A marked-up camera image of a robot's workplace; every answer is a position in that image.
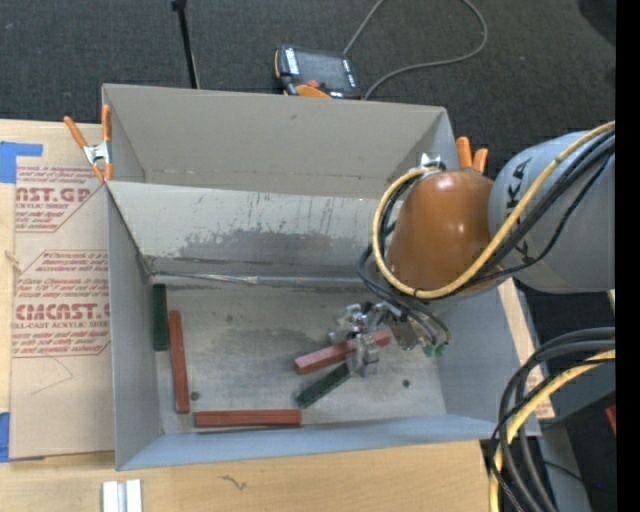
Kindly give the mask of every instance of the green block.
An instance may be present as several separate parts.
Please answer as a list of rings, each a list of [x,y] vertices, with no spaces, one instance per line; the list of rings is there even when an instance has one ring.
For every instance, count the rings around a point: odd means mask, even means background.
[[[156,352],[169,349],[169,312],[164,284],[153,285],[153,349]]]
[[[329,394],[336,389],[340,384],[345,382],[351,377],[347,364],[341,364],[331,373],[328,373],[319,381],[314,382],[302,393],[296,397],[296,403],[300,409],[305,409],[311,404],[314,404],[320,400],[323,396]]]

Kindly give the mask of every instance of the orange rubber cover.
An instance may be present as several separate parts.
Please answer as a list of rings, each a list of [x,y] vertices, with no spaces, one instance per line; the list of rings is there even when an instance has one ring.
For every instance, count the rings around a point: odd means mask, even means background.
[[[490,241],[487,208],[493,181],[472,170],[431,175],[403,203],[389,245],[389,268],[413,288],[454,281]]]

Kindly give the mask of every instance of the black device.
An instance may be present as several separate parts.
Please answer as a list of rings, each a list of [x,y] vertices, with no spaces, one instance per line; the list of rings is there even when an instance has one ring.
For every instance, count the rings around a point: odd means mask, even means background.
[[[353,66],[342,53],[283,45],[276,50],[275,70],[290,96],[362,98]]]

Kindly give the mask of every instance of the wooden board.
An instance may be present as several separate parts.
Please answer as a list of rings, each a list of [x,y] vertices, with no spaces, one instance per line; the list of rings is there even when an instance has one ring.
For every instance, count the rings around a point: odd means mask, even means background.
[[[196,427],[298,427],[302,423],[299,409],[198,411],[193,416]]]
[[[140,478],[145,512],[486,512],[475,441],[207,465],[113,470],[113,454],[0,464],[3,511],[96,512],[102,482]]]
[[[169,312],[169,350],[173,371],[173,392],[176,399],[176,412],[185,414],[190,409],[189,378],[182,336],[182,317],[179,311]]]

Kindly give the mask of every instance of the metal bracket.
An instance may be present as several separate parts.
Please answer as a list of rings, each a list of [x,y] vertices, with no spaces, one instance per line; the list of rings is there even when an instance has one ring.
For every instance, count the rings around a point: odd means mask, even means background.
[[[102,483],[102,512],[142,512],[142,480]]]
[[[376,373],[380,361],[380,347],[372,334],[356,336],[356,350],[346,357],[349,372],[368,377]]]
[[[94,146],[85,146],[83,150],[93,165],[102,158],[104,158],[106,163],[111,163],[111,144],[106,140],[103,140],[100,144],[96,144]]]
[[[360,304],[351,304],[347,306],[335,320],[338,327],[335,331],[329,333],[331,343],[337,345],[343,341],[352,338],[360,332],[359,319],[362,318],[362,307]]]
[[[420,157],[420,167],[437,167],[440,169],[442,168],[442,158],[440,158],[440,155],[431,158],[427,153],[422,153]]]

